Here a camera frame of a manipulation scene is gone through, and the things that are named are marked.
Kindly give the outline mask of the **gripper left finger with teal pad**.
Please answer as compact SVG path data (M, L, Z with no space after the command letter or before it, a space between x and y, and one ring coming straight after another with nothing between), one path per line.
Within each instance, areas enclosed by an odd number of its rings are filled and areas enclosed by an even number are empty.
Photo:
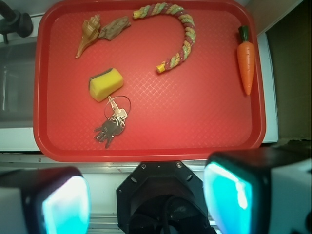
M2 234L85 234L90 214L89 184L78 168L0 174Z

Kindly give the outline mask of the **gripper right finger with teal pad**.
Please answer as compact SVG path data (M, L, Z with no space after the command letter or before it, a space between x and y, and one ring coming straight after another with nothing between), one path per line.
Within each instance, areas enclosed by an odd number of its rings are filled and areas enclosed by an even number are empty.
M223 234L309 234L311 172L309 149L212 153L203 176L208 211Z

